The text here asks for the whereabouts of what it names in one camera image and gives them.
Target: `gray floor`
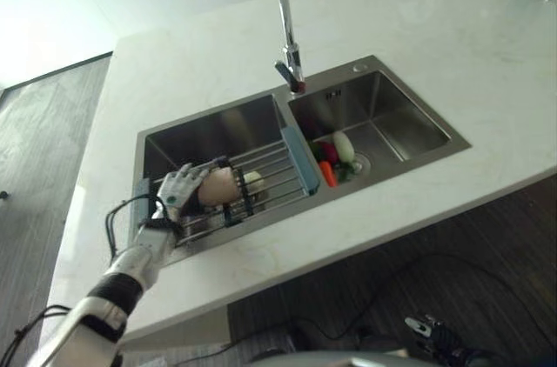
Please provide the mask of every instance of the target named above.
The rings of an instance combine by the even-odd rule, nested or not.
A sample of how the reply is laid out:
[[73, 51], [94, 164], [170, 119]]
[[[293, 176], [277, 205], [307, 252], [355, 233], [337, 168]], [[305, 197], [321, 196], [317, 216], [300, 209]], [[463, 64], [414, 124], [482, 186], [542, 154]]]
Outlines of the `gray floor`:
[[[73, 185], [109, 58], [2, 94], [0, 348], [46, 305]], [[23, 365], [38, 330], [22, 345]]]
[[[16, 327], [46, 302], [65, 214], [83, 155], [108, 59], [13, 91], [0, 103], [0, 324], [5, 348]], [[490, 204], [384, 244], [229, 306], [232, 335], [242, 337], [292, 316], [309, 317], [337, 333], [364, 306], [382, 279], [432, 251], [472, 259], [504, 277], [555, 343], [557, 178], [551, 177]], [[516, 299], [489, 277], [453, 261], [432, 258], [397, 277], [361, 324], [395, 336], [419, 355], [404, 316], [420, 311], [447, 321], [473, 346], [518, 360], [551, 351]], [[351, 349], [352, 336], [328, 341], [300, 325], [316, 348]], [[28, 340], [14, 365], [34, 348]], [[187, 365], [241, 365], [272, 346], [286, 346], [285, 330], [246, 340], [222, 356]], [[215, 347], [176, 349], [172, 362]], [[154, 354], [131, 355], [138, 365]]]

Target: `electrical wire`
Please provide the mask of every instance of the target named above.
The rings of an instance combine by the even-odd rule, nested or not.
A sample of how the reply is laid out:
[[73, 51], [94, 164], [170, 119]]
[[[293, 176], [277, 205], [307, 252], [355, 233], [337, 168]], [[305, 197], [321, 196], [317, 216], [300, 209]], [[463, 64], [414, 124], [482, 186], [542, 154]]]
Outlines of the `electrical wire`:
[[116, 236], [114, 235], [114, 218], [116, 217], [117, 213], [121, 211], [121, 209], [125, 208], [131, 202], [134, 202], [139, 199], [149, 199], [152, 203], [159, 203], [163, 211], [163, 218], [166, 219], [167, 221], [170, 221], [168, 209], [166, 208], [166, 205], [164, 204], [163, 200], [157, 195], [146, 193], [123, 201], [116, 208], [108, 212], [106, 214], [106, 217], [104, 217], [104, 230], [106, 233], [106, 238], [108, 240], [108, 245], [111, 252], [111, 262], [114, 260], [114, 258], [116, 258], [117, 255]]
[[221, 350], [212, 352], [211, 354], [207, 354], [205, 356], [189, 358], [187, 360], [184, 360], [184, 361], [181, 361], [181, 362], [177, 363], [176, 366], [186, 365], [186, 364], [189, 364], [189, 363], [193, 363], [194, 361], [204, 360], [206, 358], [211, 358], [211, 357], [218, 356], [220, 354], [223, 354], [223, 353], [227, 352], [228, 350], [237, 346], [238, 344], [241, 344], [244, 341], [246, 341], [246, 340], [248, 340], [252, 337], [255, 337], [255, 336], [257, 336], [261, 333], [267, 332], [269, 330], [274, 330], [274, 329], [277, 329], [277, 328], [285, 327], [287, 325], [292, 325], [292, 324], [295, 324], [295, 323], [310, 324], [313, 328], [315, 328], [326, 339], [328, 339], [330, 341], [338, 341], [338, 340], [342, 339], [343, 337], [345, 337], [346, 335], [348, 335], [348, 333], [350, 333], [352, 328], [354, 328], [354, 326], [356, 326], [356, 324], [362, 319], [362, 317], [364, 317], [364, 315], [375, 305], [379, 296], [381, 295], [383, 290], [386, 289], [386, 287], [388, 285], [390, 285], [400, 275], [408, 272], [412, 268], [416, 267], [418, 264], [421, 264], [424, 261], [426, 261], [427, 259], [430, 259], [430, 258], [433, 258], [433, 257], [449, 258], [449, 259], [452, 259], [454, 261], [459, 261], [460, 263], [462, 263], [462, 264], [464, 264], [464, 265], [466, 265], [470, 268], [473, 268], [473, 269], [483, 273], [484, 275], [492, 278], [498, 284], [503, 286], [503, 288], [506, 289], [507, 291], [509, 291], [511, 293], [511, 295], [513, 295], [514, 298], [520, 303], [524, 312], [527, 313], [528, 317], [532, 321], [532, 324], [535, 326], [536, 330], [539, 332], [540, 336], [544, 338], [544, 340], [548, 343], [548, 345], [551, 348], [554, 348], [554, 344], [551, 341], [551, 338], [549, 337], [549, 335], [540, 327], [540, 325], [536, 321], [534, 315], [528, 309], [527, 305], [524, 303], [524, 301], [519, 297], [519, 295], [514, 291], [513, 287], [506, 280], [504, 280], [502, 277], [492, 273], [491, 271], [485, 269], [481, 265], [479, 265], [477, 263], [474, 263], [474, 262], [471, 262], [471, 261], [469, 261], [469, 260], [467, 260], [463, 257], [455, 256], [453, 254], [448, 254], [448, 253], [444, 253], [444, 252], [431, 252], [431, 253], [423, 254], [421, 256], [418, 256], [418, 257], [414, 258], [413, 260], [409, 261], [408, 263], [404, 264], [402, 267], [397, 269], [394, 273], [392, 273], [388, 277], [386, 277], [379, 284], [379, 286], [377, 287], [375, 292], [372, 294], [372, 296], [369, 298], [369, 300], [366, 302], [366, 304], [362, 307], [362, 309], [356, 314], [355, 317], [352, 318], [352, 320], [346, 325], [346, 327], [338, 334], [327, 333], [323, 328], [321, 328], [319, 326], [319, 324], [317, 322], [315, 322], [314, 320], [312, 320], [310, 318], [295, 316], [295, 317], [289, 318], [288, 320], [286, 320], [284, 322], [273, 324], [271, 326], [267, 326], [267, 327], [262, 328], [260, 330], [256, 330], [256, 331], [254, 331], [250, 334], [247, 334], [244, 337], [241, 337], [237, 340], [232, 341], [230, 344], [227, 344]]
[[[57, 312], [48, 313], [50, 310], [58, 310]], [[15, 330], [14, 334], [16, 335], [4, 354], [2, 355], [2, 359], [0, 360], [0, 367], [9, 367], [13, 357], [16, 355], [16, 351], [19, 348], [19, 345], [24, 341], [27, 337], [27, 334], [31, 332], [31, 330], [41, 321], [47, 319], [49, 317], [61, 317], [67, 315], [70, 311], [70, 308], [67, 306], [62, 306], [61, 304], [53, 304], [48, 306], [47, 308], [41, 310], [39, 314], [34, 317], [28, 324], [26, 324], [21, 330]]]

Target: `white countertop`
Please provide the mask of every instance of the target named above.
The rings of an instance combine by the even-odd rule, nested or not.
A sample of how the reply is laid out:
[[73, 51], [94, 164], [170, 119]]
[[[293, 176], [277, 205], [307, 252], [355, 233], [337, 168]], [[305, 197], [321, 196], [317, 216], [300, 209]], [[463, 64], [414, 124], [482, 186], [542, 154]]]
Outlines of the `white countertop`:
[[[291, 0], [306, 75], [376, 55], [473, 147], [162, 270], [128, 339], [384, 243], [557, 168], [555, 0]], [[121, 40], [84, 153], [49, 303], [109, 261], [104, 215], [131, 196], [141, 130], [281, 85], [278, 0]], [[127, 212], [116, 221], [119, 242]]]

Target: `kitchen faucet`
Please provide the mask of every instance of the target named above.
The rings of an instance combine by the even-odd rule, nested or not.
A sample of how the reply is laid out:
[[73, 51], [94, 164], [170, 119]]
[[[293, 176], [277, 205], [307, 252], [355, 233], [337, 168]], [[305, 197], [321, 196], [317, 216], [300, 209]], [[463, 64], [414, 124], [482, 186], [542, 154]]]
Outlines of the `kitchen faucet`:
[[283, 48], [286, 63], [277, 61], [275, 69], [288, 82], [290, 91], [295, 94], [304, 92], [305, 83], [302, 73], [302, 65], [299, 59], [299, 46], [294, 40], [294, 29], [292, 27], [292, 14], [290, 12], [290, 0], [278, 0], [282, 25], [285, 30], [286, 45]]

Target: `dish rack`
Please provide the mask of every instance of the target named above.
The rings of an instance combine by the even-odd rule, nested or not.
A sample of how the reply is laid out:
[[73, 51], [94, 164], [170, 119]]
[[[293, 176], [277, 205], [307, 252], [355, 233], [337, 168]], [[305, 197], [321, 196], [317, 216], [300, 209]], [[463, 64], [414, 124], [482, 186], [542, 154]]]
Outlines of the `dish rack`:
[[[205, 207], [204, 212], [198, 215], [182, 216], [183, 236], [178, 240], [177, 247], [293, 204], [317, 191], [319, 179], [298, 137], [290, 127], [281, 132], [283, 139], [280, 141], [235, 157], [218, 157], [199, 166], [210, 170], [231, 167], [241, 198], [229, 204]], [[244, 175], [253, 171], [257, 171], [260, 178], [246, 181]], [[262, 187], [251, 189], [250, 184], [255, 183], [262, 184]]]

